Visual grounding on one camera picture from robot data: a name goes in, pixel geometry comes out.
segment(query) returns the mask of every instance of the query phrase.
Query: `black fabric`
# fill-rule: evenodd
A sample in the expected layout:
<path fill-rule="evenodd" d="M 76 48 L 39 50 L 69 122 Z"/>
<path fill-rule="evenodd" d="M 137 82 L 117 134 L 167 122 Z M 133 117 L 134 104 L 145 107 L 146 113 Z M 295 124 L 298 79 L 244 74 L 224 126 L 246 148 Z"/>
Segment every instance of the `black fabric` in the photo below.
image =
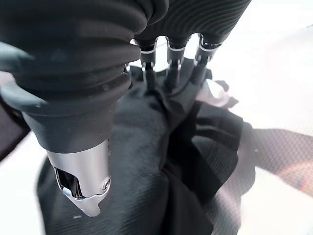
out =
<path fill-rule="evenodd" d="M 52 167 L 45 162 L 37 193 L 47 235 L 212 232 L 203 205 L 236 165 L 235 146 L 242 120 L 228 111 L 196 104 L 188 118 L 171 132 L 164 109 L 159 96 L 140 85 L 118 102 L 110 143 L 112 186 L 96 218 L 85 216 L 69 202 L 57 187 Z M 196 126 L 189 119 L 200 122 Z M 199 126 L 213 129 L 213 138 L 196 135 Z M 175 133 L 184 130 L 194 130 L 179 138 L 189 145 L 174 144 L 178 141 Z M 210 188 L 208 192 L 202 190 L 206 187 Z"/>
<path fill-rule="evenodd" d="M 7 106 L 0 97 L 0 161 L 14 150 L 28 132 L 29 127 L 21 113 Z"/>

